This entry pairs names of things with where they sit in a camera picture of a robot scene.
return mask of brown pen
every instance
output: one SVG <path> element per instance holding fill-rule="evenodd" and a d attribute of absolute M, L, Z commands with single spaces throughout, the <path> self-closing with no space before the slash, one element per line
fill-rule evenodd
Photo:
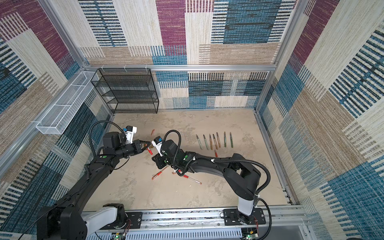
<path fill-rule="evenodd" d="M 211 138 L 211 134 L 209 134 L 209 142 L 211 143 L 211 150 L 213 149 L 213 146 L 212 146 L 212 138 Z"/>
<path fill-rule="evenodd" d="M 218 137 L 218 133 L 217 132 L 216 132 L 216 135 L 217 135 L 218 147 L 221 147 L 221 145 L 220 145 L 220 138 Z"/>
<path fill-rule="evenodd" d="M 217 148 L 217 142 L 216 142 L 215 134 L 212 134 L 212 135 L 214 136 L 215 147 L 216 147 L 216 149 L 218 149 L 218 148 Z"/>

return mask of black mounting plate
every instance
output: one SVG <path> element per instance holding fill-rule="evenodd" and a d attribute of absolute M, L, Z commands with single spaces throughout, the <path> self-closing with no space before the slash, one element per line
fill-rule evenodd
<path fill-rule="evenodd" d="M 128 222 L 128 219 L 131 220 L 131 229 L 139 229 L 140 226 L 141 226 L 141 217 L 143 215 L 142 212 L 125 212 L 127 214 L 127 222 Z M 111 229 L 115 229 L 114 228 L 115 224 L 114 223 L 110 223 L 108 225 L 105 225 L 104 227 L 102 227 L 100 230 L 111 230 Z"/>
<path fill-rule="evenodd" d="M 224 223 L 226 226 L 243 225 L 239 222 L 239 211 L 237 209 L 224 209 Z M 261 208 L 254 208 L 252 214 L 249 216 L 249 225 L 254 224 L 253 217 L 256 218 L 259 225 L 266 224 L 264 212 Z"/>

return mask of white mesh basket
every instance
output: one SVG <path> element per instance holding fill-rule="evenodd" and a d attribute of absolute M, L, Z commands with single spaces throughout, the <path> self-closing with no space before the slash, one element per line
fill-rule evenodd
<path fill-rule="evenodd" d="M 73 117 L 91 92 L 93 85 L 91 79 L 98 80 L 95 72 L 83 71 L 72 84 L 65 90 L 62 96 L 44 115 L 36 128 L 42 134 L 63 134 Z"/>

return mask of black mesh shelf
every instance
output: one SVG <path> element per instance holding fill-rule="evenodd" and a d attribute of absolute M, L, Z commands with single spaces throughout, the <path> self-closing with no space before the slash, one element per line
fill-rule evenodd
<path fill-rule="evenodd" d="M 113 113 L 157 113 L 159 98 L 149 69 L 98 69 L 95 75 L 92 84 Z"/>

